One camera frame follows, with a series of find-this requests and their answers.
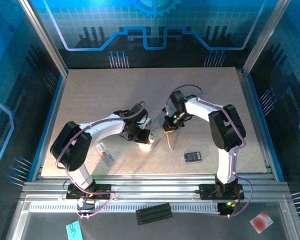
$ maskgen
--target white robotic arm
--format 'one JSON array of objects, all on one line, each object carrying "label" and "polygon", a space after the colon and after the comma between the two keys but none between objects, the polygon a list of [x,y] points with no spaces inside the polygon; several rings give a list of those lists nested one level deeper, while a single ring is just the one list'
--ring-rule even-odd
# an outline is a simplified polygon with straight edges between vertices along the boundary
[{"label": "white robotic arm", "polygon": [[237,152],[242,144],[241,138],[234,128],[228,124],[229,121],[223,111],[230,116],[236,128],[243,138],[246,137],[245,128],[233,105],[221,106],[202,101],[195,95],[184,96],[179,90],[170,95],[171,102],[176,112],[165,117],[163,124],[164,132],[173,132],[192,116],[198,116],[210,123],[212,139],[218,148],[218,171],[216,174],[216,188],[220,195],[232,191],[238,184],[236,177]]},{"label": "white robotic arm", "polygon": [[70,121],[56,138],[50,152],[56,159],[60,158],[63,148],[74,135],[86,129],[60,158],[60,162],[68,171],[71,179],[81,189],[86,190],[95,183],[84,164],[88,149],[101,139],[123,132],[127,133],[130,141],[138,144],[148,143],[150,131],[145,127],[148,126],[151,120],[147,116],[147,111],[142,110],[140,104],[136,104],[131,110],[117,111],[99,120],[97,124],[95,122],[76,124]]},{"label": "white robotic arm", "polygon": [[[203,104],[193,97],[185,102],[185,109],[189,115],[198,116],[199,118],[209,122],[209,114],[218,111],[216,107],[212,107],[211,105],[213,104]],[[237,148],[238,146],[235,146],[231,148],[230,151],[218,148],[219,163],[216,176],[223,184],[231,183],[236,179],[235,172],[233,172],[233,170],[237,167],[237,154],[234,155],[234,151]]]}]

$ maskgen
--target cyan sticky note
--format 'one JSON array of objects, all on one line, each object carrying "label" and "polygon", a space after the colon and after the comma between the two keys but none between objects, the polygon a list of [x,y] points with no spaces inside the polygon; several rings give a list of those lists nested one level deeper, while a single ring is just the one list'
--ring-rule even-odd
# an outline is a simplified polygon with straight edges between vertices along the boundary
[{"label": "cyan sticky note", "polygon": [[69,240],[83,240],[79,221],[67,225],[66,233]]}]

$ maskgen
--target cable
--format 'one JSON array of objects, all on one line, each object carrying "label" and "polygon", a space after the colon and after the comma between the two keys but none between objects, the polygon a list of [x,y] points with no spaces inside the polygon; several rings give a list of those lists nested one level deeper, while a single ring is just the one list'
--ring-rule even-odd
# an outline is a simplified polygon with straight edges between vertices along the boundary
[{"label": "cable", "polygon": [[145,105],[142,106],[142,108],[135,114],[131,115],[131,116],[126,116],[126,117],[115,117],[115,118],[105,118],[105,119],[101,119],[98,121],[95,121],[94,123],[92,123],[91,125],[86,126],[85,128],[81,129],[77,134],[75,134],[70,140],[69,142],[65,145],[65,147],[63,148],[63,150],[61,151],[60,155],[58,156],[56,162],[55,162],[55,167],[57,169],[62,169],[62,170],[66,170],[65,167],[60,167],[59,166],[59,162],[61,160],[61,158],[64,156],[65,152],[67,151],[67,149],[69,148],[69,146],[72,144],[72,142],[74,140],[76,140],[84,131],[89,130],[90,128],[98,125],[98,124],[102,124],[102,123],[106,123],[106,122],[111,122],[111,121],[122,121],[122,120],[126,120],[126,119],[132,119],[134,117],[136,117],[139,113],[141,113],[143,111],[143,109],[145,109]]},{"label": "cable", "polygon": [[200,96],[200,95],[203,93],[202,88],[199,87],[199,86],[197,86],[197,85],[194,85],[194,84],[184,84],[184,85],[178,86],[178,87],[176,87],[174,90],[172,90],[172,92],[170,93],[170,95],[169,95],[167,101],[165,102],[165,105],[168,105],[168,102],[169,102],[169,100],[170,100],[171,94],[173,94],[175,91],[177,91],[178,89],[181,89],[181,88],[183,88],[183,87],[195,87],[195,88],[199,89],[199,90],[200,90],[200,93],[199,93],[198,96]]},{"label": "cable", "polygon": [[65,173],[66,173],[66,175],[68,176],[68,178],[73,182],[73,184],[74,184],[80,191],[82,191],[83,193],[86,193],[86,194],[92,194],[92,195],[107,195],[107,194],[113,194],[113,196],[110,198],[110,200],[109,200],[102,208],[100,208],[100,209],[99,209],[97,212],[95,212],[95,213],[92,213],[92,214],[90,214],[90,215],[87,215],[87,216],[86,216],[87,218],[89,218],[89,216],[92,217],[92,216],[98,214],[100,211],[102,211],[102,210],[103,210],[103,209],[104,209],[104,208],[105,208],[105,207],[106,207],[106,206],[114,199],[114,197],[116,196],[116,194],[115,194],[113,191],[107,191],[107,192],[90,192],[90,191],[86,191],[86,190],[82,189],[82,188],[81,188],[81,187],[73,180],[73,178],[70,176],[68,170],[67,170],[65,167],[59,167],[59,166],[58,166],[58,165],[59,165],[59,162],[60,162],[60,160],[61,160],[61,158],[63,157],[63,155],[65,154],[65,152],[66,152],[67,149],[69,148],[69,146],[72,144],[72,142],[73,142],[74,140],[76,140],[77,137],[80,136],[80,134],[82,134],[84,131],[86,131],[86,130],[88,130],[88,129],[90,129],[90,128],[92,128],[92,127],[98,125],[98,124],[101,124],[101,123],[106,123],[106,122],[109,122],[109,121],[111,122],[111,121],[122,121],[122,120],[126,120],[126,119],[132,119],[132,118],[136,117],[139,113],[141,113],[142,110],[143,110],[144,108],[145,108],[145,105],[143,105],[142,108],[141,108],[137,113],[135,113],[135,114],[133,114],[133,115],[131,115],[131,116],[101,119],[101,120],[96,121],[96,122],[92,123],[91,125],[89,125],[89,126],[83,128],[83,129],[81,129],[77,134],[75,134],[75,135],[69,140],[69,142],[65,145],[65,147],[64,147],[63,150],[61,151],[60,155],[58,156],[58,158],[57,158],[57,160],[56,160],[56,162],[55,162],[56,168],[65,170]]},{"label": "cable", "polygon": [[122,136],[122,135],[119,135],[120,137],[122,137],[124,140],[126,140],[126,141],[131,141],[132,139],[131,138],[125,138],[124,136]]},{"label": "cable", "polygon": [[145,124],[146,123],[146,121],[147,121],[147,118],[148,118],[148,112],[146,112],[146,114],[145,114],[145,119],[144,119],[144,122],[143,123],[136,123],[137,125],[142,125],[142,124]]},{"label": "cable", "polygon": [[240,192],[238,192],[237,190],[233,190],[234,194],[238,197],[238,204],[240,203]]},{"label": "cable", "polygon": [[105,209],[106,206],[108,206],[109,203],[115,198],[115,196],[116,196],[116,194],[113,193],[113,195],[112,195],[112,197],[109,199],[109,201],[107,201],[105,205],[103,205],[98,211],[96,211],[96,212],[94,212],[94,213],[87,214],[86,216],[81,215],[81,214],[79,214],[78,212],[77,212],[76,214],[78,214],[78,215],[80,216],[81,219],[82,219],[82,218],[88,219],[88,218],[90,218],[90,217],[93,217],[93,216],[97,215],[98,213],[100,213],[103,209]]},{"label": "cable", "polygon": [[235,173],[235,164],[234,164],[235,156],[238,154],[238,151],[239,151],[240,149],[243,149],[247,144],[246,144],[246,141],[245,141],[244,137],[241,135],[241,133],[239,132],[237,126],[235,125],[234,121],[231,119],[231,117],[229,116],[229,114],[226,112],[226,110],[224,110],[223,107],[220,107],[220,106],[218,106],[218,105],[215,105],[215,104],[212,104],[212,103],[210,103],[210,102],[207,102],[207,101],[204,101],[204,100],[200,99],[199,96],[200,96],[201,94],[202,94],[202,93],[200,93],[200,94],[196,97],[197,102],[198,102],[198,103],[201,103],[201,104],[204,104],[204,105],[207,105],[207,106],[209,106],[209,107],[213,107],[213,108],[216,108],[216,109],[221,110],[221,111],[223,112],[223,114],[225,115],[225,117],[228,119],[230,125],[232,126],[232,128],[233,128],[234,131],[235,131],[235,133],[238,135],[238,137],[240,138],[240,140],[241,140],[241,142],[242,142],[242,144],[241,144],[237,149],[235,149],[235,150],[233,151],[233,153],[230,155],[230,156],[231,156],[231,163],[232,163],[232,173],[233,173],[233,175],[234,175],[236,178],[238,178],[238,179],[240,179],[240,180],[244,180],[244,181],[246,181],[246,182],[249,183],[249,185],[250,185],[250,187],[251,187],[251,195],[250,195],[250,197],[249,197],[247,203],[244,205],[244,207],[243,207],[240,211],[238,211],[238,212],[236,212],[236,213],[233,213],[233,214],[231,214],[231,215],[228,215],[228,216],[224,216],[224,217],[228,217],[228,218],[233,218],[233,217],[235,217],[235,216],[238,216],[240,213],[242,213],[242,212],[248,207],[248,205],[250,204],[251,199],[252,199],[252,197],[253,197],[253,194],[254,194],[254,188],[253,188],[253,186],[252,186],[252,183],[251,183],[248,179],[243,178],[243,177],[240,177],[240,176],[238,176],[238,175]]},{"label": "cable", "polygon": [[170,145],[168,133],[166,132],[165,134],[166,134],[166,140],[167,140],[167,142],[168,142],[169,148],[170,148],[171,152],[173,152],[172,147],[171,147],[171,145]]},{"label": "cable", "polygon": [[65,184],[66,184],[67,181],[68,181],[68,180],[65,180],[64,183],[62,184],[63,190],[67,190],[67,189],[65,189]]}]

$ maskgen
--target white cable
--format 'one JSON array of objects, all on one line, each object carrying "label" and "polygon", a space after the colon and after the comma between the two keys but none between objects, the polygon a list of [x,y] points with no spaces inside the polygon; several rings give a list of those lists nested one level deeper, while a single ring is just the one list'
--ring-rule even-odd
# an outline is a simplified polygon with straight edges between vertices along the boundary
[{"label": "white cable", "polygon": [[173,152],[172,147],[171,147],[171,145],[170,145],[168,133],[166,132],[165,134],[166,134],[166,140],[167,140],[167,142],[168,142],[169,148],[170,148],[171,152]]}]

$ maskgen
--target card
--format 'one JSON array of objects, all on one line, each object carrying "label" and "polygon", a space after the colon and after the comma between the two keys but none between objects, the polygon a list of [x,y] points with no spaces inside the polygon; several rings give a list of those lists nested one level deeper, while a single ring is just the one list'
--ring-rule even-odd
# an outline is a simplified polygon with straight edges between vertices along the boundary
[{"label": "card", "polygon": [[79,221],[70,223],[65,228],[68,240],[83,240]]},{"label": "card", "polygon": [[250,221],[258,234],[262,233],[267,227],[274,222],[271,220],[266,211],[261,212],[258,216]]},{"label": "card", "polygon": [[197,161],[202,161],[201,159],[201,153],[199,151],[196,152],[187,152],[183,154],[184,161],[186,163],[193,163]]}]

